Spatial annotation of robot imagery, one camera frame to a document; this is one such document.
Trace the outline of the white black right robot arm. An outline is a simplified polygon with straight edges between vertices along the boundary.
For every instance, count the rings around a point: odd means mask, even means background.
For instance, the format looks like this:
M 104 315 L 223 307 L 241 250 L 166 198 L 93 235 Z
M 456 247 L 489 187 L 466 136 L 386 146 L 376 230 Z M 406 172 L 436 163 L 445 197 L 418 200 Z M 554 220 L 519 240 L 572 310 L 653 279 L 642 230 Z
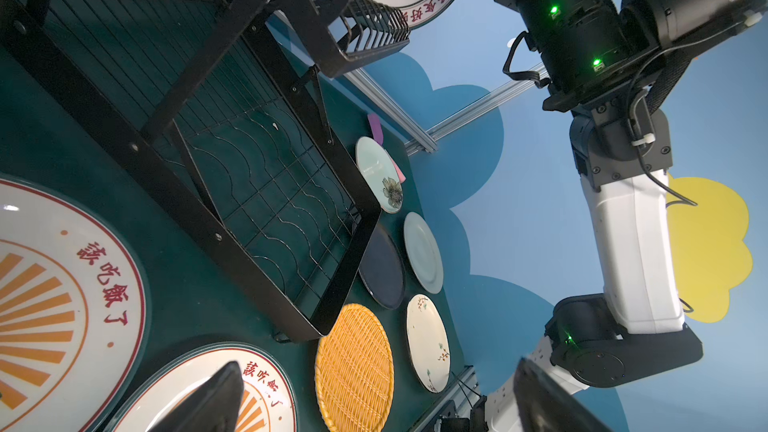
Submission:
M 692 60 L 759 22 L 767 0 L 494 0 L 519 13 L 518 42 L 543 72 L 546 111 L 572 115 L 570 141 L 604 287 L 560 300 L 534 352 L 479 399 L 472 431 L 600 431 L 575 398 L 701 359 L 677 290 L 667 206 L 669 124 L 661 106 Z

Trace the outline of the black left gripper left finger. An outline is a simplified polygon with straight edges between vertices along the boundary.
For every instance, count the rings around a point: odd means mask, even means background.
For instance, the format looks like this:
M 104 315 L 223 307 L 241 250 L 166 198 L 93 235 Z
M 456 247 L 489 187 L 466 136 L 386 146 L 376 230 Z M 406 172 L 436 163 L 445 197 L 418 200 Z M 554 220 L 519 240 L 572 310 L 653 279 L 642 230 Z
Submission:
M 221 367 L 151 431 L 229 431 L 236 429 L 244 385 L 236 361 Z

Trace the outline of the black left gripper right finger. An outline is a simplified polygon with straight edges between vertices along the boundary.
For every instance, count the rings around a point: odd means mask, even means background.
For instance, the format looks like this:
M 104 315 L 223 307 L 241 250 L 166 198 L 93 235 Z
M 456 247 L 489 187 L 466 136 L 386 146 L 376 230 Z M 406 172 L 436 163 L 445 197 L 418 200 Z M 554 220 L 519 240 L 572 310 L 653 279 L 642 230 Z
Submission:
M 611 431 L 530 359 L 520 360 L 513 391 L 525 432 Z

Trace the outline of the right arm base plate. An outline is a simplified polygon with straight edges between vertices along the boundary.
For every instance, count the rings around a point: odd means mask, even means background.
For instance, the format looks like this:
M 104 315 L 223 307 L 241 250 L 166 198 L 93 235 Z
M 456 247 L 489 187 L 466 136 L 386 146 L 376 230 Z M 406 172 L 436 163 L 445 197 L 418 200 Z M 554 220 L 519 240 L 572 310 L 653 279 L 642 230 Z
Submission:
M 437 401 L 408 428 L 408 431 L 447 431 L 446 420 L 469 419 L 472 407 L 479 401 L 479 381 L 476 369 L 465 366 L 456 374 L 451 373 L 447 386 Z

